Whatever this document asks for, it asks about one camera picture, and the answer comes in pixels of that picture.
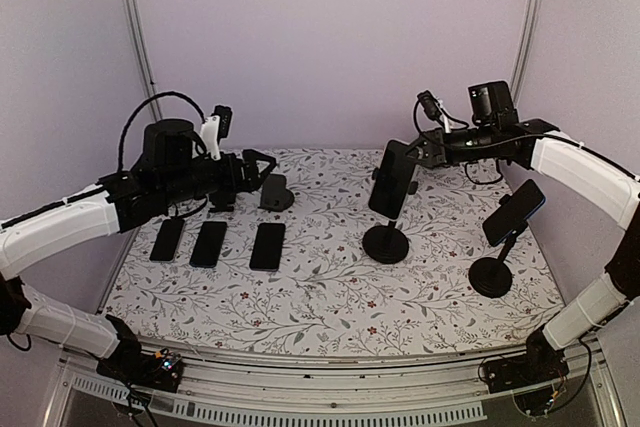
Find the black folding phone stand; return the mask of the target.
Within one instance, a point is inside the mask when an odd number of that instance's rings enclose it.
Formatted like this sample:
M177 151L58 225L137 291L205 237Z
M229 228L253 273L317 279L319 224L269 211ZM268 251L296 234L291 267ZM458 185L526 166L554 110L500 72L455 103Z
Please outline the black folding phone stand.
M210 203L209 212L210 213L225 213L225 212L233 212L235 209L236 203L235 192L227 192L227 191L218 191L215 193L210 193L208 195L208 200Z

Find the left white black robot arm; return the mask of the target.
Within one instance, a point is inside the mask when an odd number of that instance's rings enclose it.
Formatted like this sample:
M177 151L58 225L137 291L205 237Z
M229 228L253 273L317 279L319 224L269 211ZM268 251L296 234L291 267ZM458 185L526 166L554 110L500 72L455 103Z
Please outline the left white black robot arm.
M127 325L55 301L24 284L33 264L86 241L125 233L164 216L173 205L259 190L275 158L245 149L225 154L219 116L200 128L184 119L146 126L133 167L100 178L84 190L1 224L1 332L28 334L84 350L128 381L148 373L148 359Z

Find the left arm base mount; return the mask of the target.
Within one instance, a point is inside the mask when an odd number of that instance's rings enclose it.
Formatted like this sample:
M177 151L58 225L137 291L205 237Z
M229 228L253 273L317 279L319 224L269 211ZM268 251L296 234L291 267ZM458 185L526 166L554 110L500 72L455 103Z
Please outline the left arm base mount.
M114 352L98 361L96 372L125 386L176 393L184 372L182 357L163 348L144 353L137 340L122 340Z

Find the black phone silver edge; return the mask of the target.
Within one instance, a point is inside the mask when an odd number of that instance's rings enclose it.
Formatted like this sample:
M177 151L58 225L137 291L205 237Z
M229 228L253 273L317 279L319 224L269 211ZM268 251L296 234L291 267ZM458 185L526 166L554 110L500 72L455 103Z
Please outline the black phone silver edge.
M176 256L185 220L170 218L164 220L159 228L149 260L151 262L171 262Z

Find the black round base phone stand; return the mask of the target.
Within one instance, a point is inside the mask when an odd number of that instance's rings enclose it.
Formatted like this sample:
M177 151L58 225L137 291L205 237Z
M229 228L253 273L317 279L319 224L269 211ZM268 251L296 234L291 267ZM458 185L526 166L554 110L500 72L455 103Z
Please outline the black round base phone stand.
M283 212L294 203L294 194L287 188L286 177L269 174L261 188L259 208L270 212Z

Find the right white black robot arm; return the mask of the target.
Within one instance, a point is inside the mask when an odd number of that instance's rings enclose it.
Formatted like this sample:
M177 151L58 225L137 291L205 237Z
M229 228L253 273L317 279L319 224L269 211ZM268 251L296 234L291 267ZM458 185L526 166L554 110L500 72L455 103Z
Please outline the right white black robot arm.
M554 179L608 214L624 236L603 274L526 341L517 374L537 383L552 371L555 353L597 328L639 295L639 178L541 119L520 120L509 86L494 81L468 89L470 121L456 128L430 92L418 94L413 111L437 128L418 132L417 161L434 168L497 159Z

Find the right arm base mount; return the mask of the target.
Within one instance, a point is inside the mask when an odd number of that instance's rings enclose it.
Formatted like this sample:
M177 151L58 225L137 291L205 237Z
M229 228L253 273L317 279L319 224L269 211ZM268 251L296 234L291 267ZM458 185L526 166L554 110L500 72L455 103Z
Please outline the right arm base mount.
M534 333L532 341L527 341L527 351L524 354L510 357L496 355L483 359L477 369L478 380L488 387L490 393L558 380L557 386L547 385L535 391L512 396L514 405L524 416L532 419L547 417L568 407L582 393L593 362L593 351L586 342L589 334L590 331L587 331L577 339L587 352L586 372L573 393L563 403L559 402L559 398L566 392L568 363L563 350L554 351L542 347L540 329Z

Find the black phone blue edge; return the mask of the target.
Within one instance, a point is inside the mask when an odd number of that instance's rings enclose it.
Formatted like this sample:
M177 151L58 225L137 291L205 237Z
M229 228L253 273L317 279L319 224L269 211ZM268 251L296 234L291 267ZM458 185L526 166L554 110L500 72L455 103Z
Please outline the black phone blue edge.
M204 222L193 247L189 265L194 268L214 268L222 250L226 231L226 222Z

